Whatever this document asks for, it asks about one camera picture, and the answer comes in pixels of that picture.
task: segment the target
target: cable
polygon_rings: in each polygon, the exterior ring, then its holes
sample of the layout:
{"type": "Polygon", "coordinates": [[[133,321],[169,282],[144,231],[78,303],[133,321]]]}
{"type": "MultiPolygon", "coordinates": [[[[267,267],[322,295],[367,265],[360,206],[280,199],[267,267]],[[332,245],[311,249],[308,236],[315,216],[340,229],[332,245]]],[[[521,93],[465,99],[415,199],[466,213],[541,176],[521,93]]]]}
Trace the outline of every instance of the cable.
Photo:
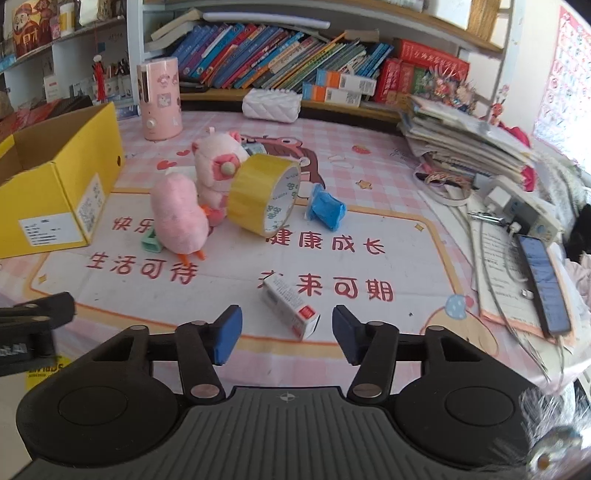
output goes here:
{"type": "Polygon", "coordinates": [[[505,251],[503,252],[503,261],[505,262],[505,270],[507,270],[507,275],[509,278],[513,280],[515,283],[525,283],[527,282],[527,277],[516,277],[515,274],[509,268],[509,254],[511,253],[511,247],[513,246],[513,235],[521,230],[521,225],[517,222],[513,222],[509,227],[509,241],[507,242],[507,246],[505,251]]]}
{"type": "Polygon", "coordinates": [[[527,341],[527,344],[529,345],[531,350],[523,344],[523,342],[519,338],[519,335],[517,334],[517,331],[509,323],[509,320],[507,319],[505,312],[503,312],[503,308],[501,307],[499,300],[496,298],[495,289],[492,287],[491,277],[488,273],[488,267],[486,266],[486,260],[485,260],[484,222],[480,222],[480,255],[482,256],[482,268],[484,270],[486,284],[487,284],[489,290],[491,291],[492,300],[495,302],[496,309],[499,311],[499,314],[501,315],[503,322],[505,322],[505,326],[507,327],[507,330],[509,330],[509,333],[511,334],[511,336],[515,339],[515,341],[519,344],[519,346],[524,350],[524,352],[527,353],[527,355],[534,361],[536,366],[538,366],[538,368],[541,370],[542,374],[546,378],[546,381],[550,382],[550,377],[548,376],[548,372],[546,370],[546,367],[544,366],[544,363],[542,362],[542,360],[537,356],[537,354],[534,353],[535,352],[534,347],[532,346],[532,344],[529,341],[527,341]]]}

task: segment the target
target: phone screen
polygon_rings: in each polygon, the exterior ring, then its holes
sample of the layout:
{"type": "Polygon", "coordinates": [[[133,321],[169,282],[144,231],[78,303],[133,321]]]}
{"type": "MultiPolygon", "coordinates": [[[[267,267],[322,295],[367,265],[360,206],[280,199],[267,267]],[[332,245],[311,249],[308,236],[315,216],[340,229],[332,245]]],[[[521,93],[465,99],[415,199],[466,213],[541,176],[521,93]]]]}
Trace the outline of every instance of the phone screen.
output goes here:
{"type": "Polygon", "coordinates": [[[569,332],[571,330],[569,315],[546,247],[537,238],[524,235],[518,235],[517,238],[534,277],[539,301],[544,310],[547,333],[556,336],[569,332]]]}

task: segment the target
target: pink checkered tablecloth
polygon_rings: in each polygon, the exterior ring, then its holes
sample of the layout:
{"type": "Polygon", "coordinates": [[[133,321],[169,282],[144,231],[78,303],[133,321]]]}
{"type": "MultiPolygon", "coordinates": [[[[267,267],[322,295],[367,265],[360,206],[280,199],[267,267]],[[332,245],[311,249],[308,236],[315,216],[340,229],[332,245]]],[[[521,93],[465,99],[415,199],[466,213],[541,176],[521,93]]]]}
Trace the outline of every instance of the pink checkered tablecloth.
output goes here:
{"type": "MultiPolygon", "coordinates": [[[[416,192],[411,182],[416,163],[403,138],[309,119],[299,119],[291,125],[285,125],[251,120],[240,113],[228,112],[185,112],[183,125],[184,131],[179,136],[164,142],[151,142],[144,139],[139,118],[121,121],[119,129],[126,165],[115,189],[149,189],[161,174],[159,168],[193,165],[191,142],[204,136],[207,127],[215,127],[217,131],[237,130],[242,135],[252,137],[300,141],[303,148],[315,152],[319,174],[323,177],[327,190],[343,202],[410,213],[433,222],[452,259],[463,292],[473,300],[469,302],[469,311],[478,316],[478,295],[470,288],[472,268],[452,237],[416,192]]],[[[24,296],[25,281],[37,261],[38,255],[0,260],[0,303],[28,300],[24,296]]],[[[538,378],[536,367],[505,329],[500,325],[484,323],[497,340],[497,358],[528,378],[538,378]]],[[[114,333],[116,330],[112,327],[97,325],[79,316],[72,324],[59,330],[58,339],[68,355],[78,356],[114,333]]],[[[293,354],[278,355],[269,352],[235,352],[235,355],[243,355],[238,362],[241,364],[239,367],[234,362],[232,369],[224,366],[218,370],[227,384],[256,381],[264,385],[336,384],[347,387],[355,374],[355,369],[345,372],[344,359],[298,358],[293,354]],[[269,372],[263,381],[260,377],[252,376],[252,371],[262,370],[269,372]]],[[[163,368],[163,375],[166,376],[166,367],[163,368]]],[[[394,390],[399,390],[416,378],[419,368],[414,364],[397,367],[394,390]]]]}

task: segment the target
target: pink plush toy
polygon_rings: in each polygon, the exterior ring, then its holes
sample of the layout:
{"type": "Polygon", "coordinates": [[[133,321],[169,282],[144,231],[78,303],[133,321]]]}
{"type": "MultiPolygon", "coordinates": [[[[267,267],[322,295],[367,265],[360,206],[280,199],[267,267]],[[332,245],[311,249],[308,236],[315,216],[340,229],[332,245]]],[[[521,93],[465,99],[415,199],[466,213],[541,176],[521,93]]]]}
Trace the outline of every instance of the pink plush toy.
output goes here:
{"type": "Polygon", "coordinates": [[[180,173],[170,173],[156,182],[150,201],[158,240],[186,266],[192,253],[204,260],[201,249],[209,234],[209,221],[207,209],[197,204],[193,181],[180,173]]]}
{"type": "Polygon", "coordinates": [[[249,157],[238,132],[215,133],[193,142],[197,193],[200,205],[210,207],[209,223],[219,225],[226,217],[230,185],[240,165],[249,157]]]}

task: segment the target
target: wooden shelf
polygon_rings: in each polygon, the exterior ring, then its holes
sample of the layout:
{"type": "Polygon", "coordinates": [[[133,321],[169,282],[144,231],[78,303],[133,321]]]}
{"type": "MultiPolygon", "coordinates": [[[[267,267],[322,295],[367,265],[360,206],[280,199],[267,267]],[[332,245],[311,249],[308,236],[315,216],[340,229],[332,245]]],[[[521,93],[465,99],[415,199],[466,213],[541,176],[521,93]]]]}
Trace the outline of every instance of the wooden shelf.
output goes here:
{"type": "Polygon", "coordinates": [[[12,65],[10,65],[8,68],[4,69],[3,71],[0,72],[0,74],[3,74],[5,71],[13,69],[14,67],[16,67],[17,65],[20,65],[21,63],[26,62],[27,60],[31,60],[34,57],[39,56],[41,53],[43,53],[44,51],[48,50],[51,48],[52,45],[55,45],[56,43],[59,42],[63,42],[63,41],[67,41],[70,40],[72,38],[76,38],[76,37],[80,37],[82,35],[87,35],[89,33],[94,32],[95,30],[103,30],[105,28],[110,28],[114,25],[118,25],[120,23],[124,23],[125,22],[125,17],[123,16],[118,16],[115,18],[110,18],[109,20],[105,20],[104,22],[97,22],[94,23],[92,25],[89,25],[88,27],[82,27],[78,30],[76,30],[73,34],[70,35],[66,35],[65,37],[60,37],[57,38],[45,45],[42,45],[39,48],[36,48],[35,50],[32,50],[28,53],[25,53],[22,57],[19,57],[16,62],[14,62],[12,65]]]}
{"type": "MultiPolygon", "coordinates": [[[[145,11],[174,11],[191,7],[240,7],[241,5],[270,7],[278,4],[277,0],[192,0],[188,2],[144,0],[145,11]]],[[[462,28],[426,13],[415,12],[409,8],[389,4],[383,0],[282,0],[281,6],[305,7],[311,11],[314,9],[329,10],[382,20],[422,31],[437,38],[453,42],[461,48],[477,51],[490,57],[500,58],[503,52],[501,47],[477,37],[462,28]]]]}
{"type": "MultiPolygon", "coordinates": [[[[181,100],[183,101],[198,101],[198,102],[242,102],[248,90],[223,90],[223,89],[209,89],[204,93],[181,93],[181,100]]],[[[400,115],[395,111],[384,109],[373,109],[360,106],[358,108],[336,105],[334,103],[312,102],[310,100],[302,100],[302,108],[313,108],[320,111],[344,113],[363,118],[371,118],[390,124],[397,124],[400,121],[400,115]]]]}

